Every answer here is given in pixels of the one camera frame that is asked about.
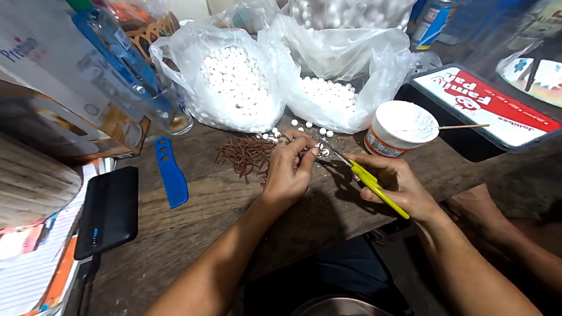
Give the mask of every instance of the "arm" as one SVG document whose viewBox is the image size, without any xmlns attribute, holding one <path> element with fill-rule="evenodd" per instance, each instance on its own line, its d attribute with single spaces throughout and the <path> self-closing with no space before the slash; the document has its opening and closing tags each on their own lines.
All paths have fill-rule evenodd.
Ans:
<svg viewBox="0 0 562 316">
<path fill-rule="evenodd" d="M 261 196 L 152 304 L 145 316 L 224 315 L 248 261 L 267 229 L 306 191 L 318 149 L 304 132 L 288 130 L 277 145 Z M 308 151 L 297 167 L 298 153 Z"/>
<path fill-rule="evenodd" d="M 531 241 L 501 213 L 485 184 L 447 200 L 505 255 L 521 262 L 550 290 L 562 297 L 562 259 Z"/>
<path fill-rule="evenodd" d="M 384 193 L 410 214 L 443 293 L 461 315 L 541 315 L 534 305 L 470 244 L 402 160 L 369 155 L 349 158 L 395 179 L 397 191 Z M 361 197 L 380 203 L 368 188 Z"/>
</svg>

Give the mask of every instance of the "scissors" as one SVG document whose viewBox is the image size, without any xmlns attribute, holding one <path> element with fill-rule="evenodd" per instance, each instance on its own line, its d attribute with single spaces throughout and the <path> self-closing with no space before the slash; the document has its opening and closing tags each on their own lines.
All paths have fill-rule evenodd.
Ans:
<svg viewBox="0 0 562 316">
<path fill-rule="evenodd" d="M 404 210 L 402 210 L 398 205 L 396 205 L 396 203 L 394 203 L 394 201 L 388 198 L 388 196 L 386 196 L 386 194 L 384 194 L 380 190 L 382 189 L 382 187 L 378 184 L 378 180 L 375 178 L 375 176 L 370 174 L 367 170 L 365 170 L 362 166 L 360 166 L 355 161 L 345 158 L 341 153 L 339 153 L 339 151 L 337 151 L 336 149 L 334 149 L 334 147 L 328 144 L 325 138 L 321 138 L 320 141 L 323 142 L 326 146 L 328 146 L 328 148 L 336 156 L 338 156 L 338 158 L 340 158 L 348 167 L 350 167 L 351 171 L 355 173 L 359 177 L 359 179 L 361 179 L 361 181 L 365 183 L 365 185 L 369 189 L 371 189 L 371 191 L 373 191 L 378 197 L 380 197 L 381 200 L 383 200 L 386 204 L 392 207 L 392 209 L 394 209 L 403 218 L 405 219 L 410 218 L 410 216 L 406 212 L 404 212 Z"/>
</svg>

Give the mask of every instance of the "brown string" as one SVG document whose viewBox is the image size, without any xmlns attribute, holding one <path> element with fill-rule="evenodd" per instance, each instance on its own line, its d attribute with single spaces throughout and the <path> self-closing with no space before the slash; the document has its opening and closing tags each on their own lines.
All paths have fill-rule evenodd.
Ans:
<svg viewBox="0 0 562 316">
<path fill-rule="evenodd" d="M 263 139 L 250 138 L 250 137 L 231 137 L 226 140 L 217 150 L 219 151 L 215 163 L 219 163 L 219 158 L 222 155 L 224 158 L 232 161 L 234 172 L 239 175 L 239 178 L 246 179 L 246 184 L 249 184 L 248 175 L 253 171 L 253 167 L 260 170 L 265 163 L 268 167 L 264 171 L 256 172 L 256 175 L 261 175 L 262 182 L 260 185 L 265 186 L 268 178 L 269 160 L 271 152 L 275 148 L 272 144 Z"/>
</svg>

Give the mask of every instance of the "hand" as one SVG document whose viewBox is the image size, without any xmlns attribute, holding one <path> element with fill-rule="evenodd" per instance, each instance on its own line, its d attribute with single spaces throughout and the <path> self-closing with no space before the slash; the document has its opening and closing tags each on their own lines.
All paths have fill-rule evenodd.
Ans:
<svg viewBox="0 0 562 316">
<path fill-rule="evenodd" d="M 408 163 L 401 159 L 390 159 L 365 154 L 346 154 L 346 157 L 361 164 L 363 167 L 371 166 L 377 169 L 373 175 L 379 184 L 387 189 L 382 189 L 392 201 L 408 213 L 412 219 L 419 221 L 430 220 L 436 214 L 444 214 L 433 197 L 410 170 Z M 364 200 L 384 203 L 368 187 L 361 190 Z"/>
<path fill-rule="evenodd" d="M 317 142 L 305 132 L 288 129 L 282 134 L 292 141 L 288 145 L 275 146 L 271 154 L 268 179 L 265 182 L 262 199 L 268 204 L 281 206 L 286 210 L 305 193 L 309 186 L 312 165 L 318 149 L 314 147 Z M 300 160 L 298 153 L 304 148 L 310 149 Z"/>
</svg>

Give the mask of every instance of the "paper cup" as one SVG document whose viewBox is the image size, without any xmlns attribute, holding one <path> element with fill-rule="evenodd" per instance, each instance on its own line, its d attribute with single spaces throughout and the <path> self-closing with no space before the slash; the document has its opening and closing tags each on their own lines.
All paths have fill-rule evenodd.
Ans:
<svg viewBox="0 0 562 316">
<path fill-rule="evenodd" d="M 365 147 L 373 155 L 396 158 L 434 140 L 438 127 L 426 109 L 406 101 L 387 101 L 375 111 Z"/>
</svg>

